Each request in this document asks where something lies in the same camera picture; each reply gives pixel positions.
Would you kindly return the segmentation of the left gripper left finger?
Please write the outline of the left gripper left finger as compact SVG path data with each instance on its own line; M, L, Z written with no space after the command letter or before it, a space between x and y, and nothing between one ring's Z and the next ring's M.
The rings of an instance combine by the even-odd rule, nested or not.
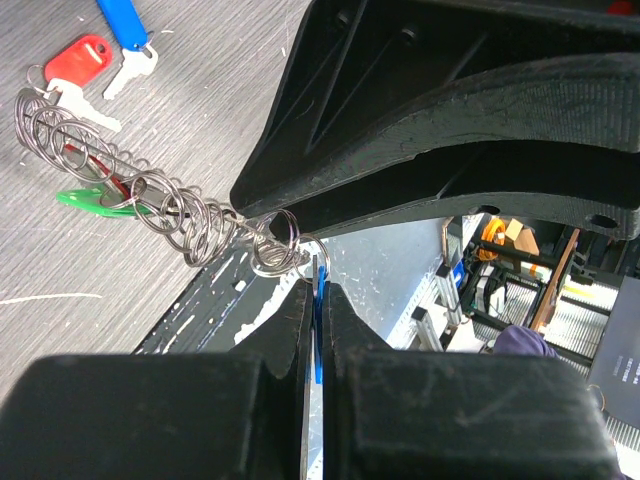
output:
M312 294L227 352L56 355L1 407L5 479L302 479Z

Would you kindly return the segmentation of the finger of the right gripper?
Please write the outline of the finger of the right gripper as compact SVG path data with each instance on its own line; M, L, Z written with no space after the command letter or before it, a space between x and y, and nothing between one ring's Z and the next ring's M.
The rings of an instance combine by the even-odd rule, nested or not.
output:
M607 1L314 1L230 193L247 217L445 147L639 153L639 17Z
M446 147L287 209L302 232L326 236L488 213L628 240L639 234L639 156L543 141Z

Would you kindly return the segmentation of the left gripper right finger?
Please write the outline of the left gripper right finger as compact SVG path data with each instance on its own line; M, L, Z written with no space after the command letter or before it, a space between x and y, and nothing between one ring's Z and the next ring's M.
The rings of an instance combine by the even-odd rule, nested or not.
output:
M343 288L324 294L327 479L614 479L580 374L544 356L391 348Z

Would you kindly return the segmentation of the blue tag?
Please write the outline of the blue tag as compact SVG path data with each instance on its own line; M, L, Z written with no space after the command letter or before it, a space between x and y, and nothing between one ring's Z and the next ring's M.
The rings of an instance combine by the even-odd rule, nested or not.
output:
M323 384L323 310L324 291L327 279L327 269L321 265L318 256L315 255L312 261L312 333L313 333L313 353L314 353L314 378L317 385Z

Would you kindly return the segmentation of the metal disc keyring holder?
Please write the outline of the metal disc keyring holder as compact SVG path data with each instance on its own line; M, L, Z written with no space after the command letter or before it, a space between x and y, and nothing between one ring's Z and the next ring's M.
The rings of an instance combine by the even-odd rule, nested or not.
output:
M63 149L71 144L93 155L116 175L130 191L134 208L146 206L150 215L131 218L160 235L194 268L212 264L230 247L244 246L250 267L263 278L289 272L304 274L313 257L330 274L331 259L326 245L316 236L300 230L293 213L279 209L247 219L232 206L206 197L197 186L186 186L137 158L116 144L105 141L97 125L75 116L43 97L47 85L29 80L14 103L14 125L19 143L58 172L68 174L81 188L90 188L65 159Z

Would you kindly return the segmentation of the green tagged key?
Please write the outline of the green tagged key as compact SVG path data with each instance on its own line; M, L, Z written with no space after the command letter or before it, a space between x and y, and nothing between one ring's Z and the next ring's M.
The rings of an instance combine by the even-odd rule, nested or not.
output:
M135 217L137 213L151 214L144 205L134 208L127 195L98 186L60 191L56 193L56 200L64 205L106 218Z

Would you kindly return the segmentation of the red tag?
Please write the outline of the red tag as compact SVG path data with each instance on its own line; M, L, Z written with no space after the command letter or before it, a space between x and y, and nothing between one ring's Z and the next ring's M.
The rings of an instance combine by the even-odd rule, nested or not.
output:
M84 184L89 187L106 188L122 198L130 196L129 189L121 183L116 175L106 180L111 170L93 155L86 154L71 144L64 146L63 154L73 169L80 174Z

